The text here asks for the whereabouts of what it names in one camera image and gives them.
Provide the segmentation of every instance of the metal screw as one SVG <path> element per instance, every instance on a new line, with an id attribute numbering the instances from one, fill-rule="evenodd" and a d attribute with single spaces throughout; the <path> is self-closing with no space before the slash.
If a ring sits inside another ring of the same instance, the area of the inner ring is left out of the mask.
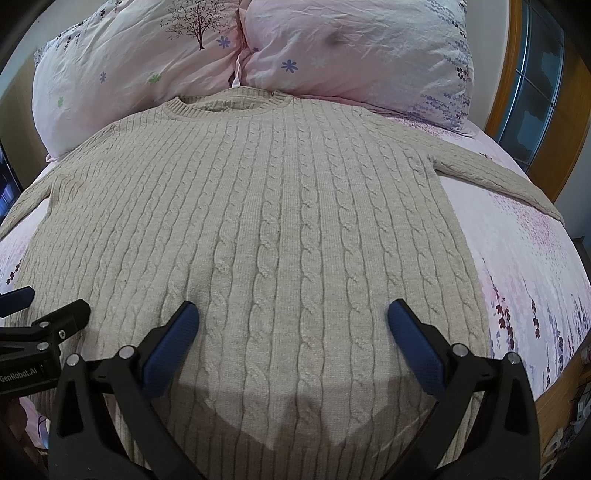
<path id="1" fill-rule="evenodd" d="M 74 365 L 77 365 L 79 361 L 80 355 L 78 355 L 77 353 L 73 353 L 67 358 L 66 363 L 73 367 Z"/>
<path id="2" fill-rule="evenodd" d="M 119 357 L 123 359 L 128 359 L 133 357 L 135 353 L 135 347 L 131 345 L 125 345 L 119 349 Z"/>
<path id="3" fill-rule="evenodd" d="M 457 356 L 466 356 L 470 350 L 468 347 L 463 343 L 456 343 L 452 347 L 452 352 L 455 353 Z"/>
<path id="4" fill-rule="evenodd" d="M 509 352 L 507 354 L 507 360 L 509 360 L 509 362 L 513 365 L 519 365 L 519 363 L 521 362 L 521 357 L 517 355 L 515 352 Z"/>

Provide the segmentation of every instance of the blue rubber pad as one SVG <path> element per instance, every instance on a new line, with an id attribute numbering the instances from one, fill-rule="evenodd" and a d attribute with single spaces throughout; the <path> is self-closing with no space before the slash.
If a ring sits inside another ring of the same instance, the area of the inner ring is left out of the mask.
<path id="1" fill-rule="evenodd" d="M 195 305 L 189 304 L 144 364 L 142 370 L 144 398 L 151 400 L 164 395 L 198 331 L 199 311 Z"/>
<path id="2" fill-rule="evenodd" d="M 388 326 L 421 388 L 440 400 L 445 393 L 444 366 L 411 316 L 396 301 L 388 308 Z"/>
<path id="3" fill-rule="evenodd" d="M 35 290 L 23 287 L 0 295 L 0 317 L 8 317 L 31 306 L 35 298 Z"/>

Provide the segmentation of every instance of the pillow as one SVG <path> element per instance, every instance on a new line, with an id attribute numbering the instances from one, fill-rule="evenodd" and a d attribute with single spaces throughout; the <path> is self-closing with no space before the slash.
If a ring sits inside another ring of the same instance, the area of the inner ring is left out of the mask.
<path id="1" fill-rule="evenodd" d="M 243 49 L 239 0 L 110 0 L 51 40 L 33 82 L 35 126 L 53 158 L 176 96 L 228 88 Z"/>
<path id="2" fill-rule="evenodd" d="M 337 97 L 460 132 L 473 87 L 465 0 L 242 0 L 242 85 Z"/>

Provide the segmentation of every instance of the mattress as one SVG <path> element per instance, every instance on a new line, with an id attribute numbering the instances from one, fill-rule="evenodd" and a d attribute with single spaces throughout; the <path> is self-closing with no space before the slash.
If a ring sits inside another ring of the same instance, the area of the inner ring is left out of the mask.
<path id="1" fill-rule="evenodd" d="M 402 117 L 391 119 L 526 176 L 470 122 L 473 135 L 467 137 Z M 56 167 L 57 162 L 51 163 L 39 178 Z M 441 183 L 478 270 L 489 319 L 489 354 L 519 353 L 537 398 L 560 376 L 589 330 L 591 287 L 578 253 L 562 224 L 533 207 L 450 177 L 441 176 Z M 43 200 L 0 241 L 0 293 L 12 290 L 49 206 L 50 199 Z"/>

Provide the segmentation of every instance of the cable knit pattern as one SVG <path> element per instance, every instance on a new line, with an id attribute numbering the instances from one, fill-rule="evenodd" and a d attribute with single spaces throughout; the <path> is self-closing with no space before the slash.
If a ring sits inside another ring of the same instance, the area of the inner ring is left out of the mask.
<path id="1" fill-rule="evenodd" d="M 389 303 L 487 353 L 476 268 L 437 171 L 560 219 L 527 180 L 362 108 L 247 87 L 171 100 L 104 128 L 19 198 L 0 238 L 51 202 L 17 285 L 37 295 L 7 323 L 83 298 L 89 326 L 62 351 L 90 360 L 190 300 L 201 330 L 155 406 L 210 480 L 380 478 L 433 405 Z M 48 411 L 50 393 L 36 402 Z"/>

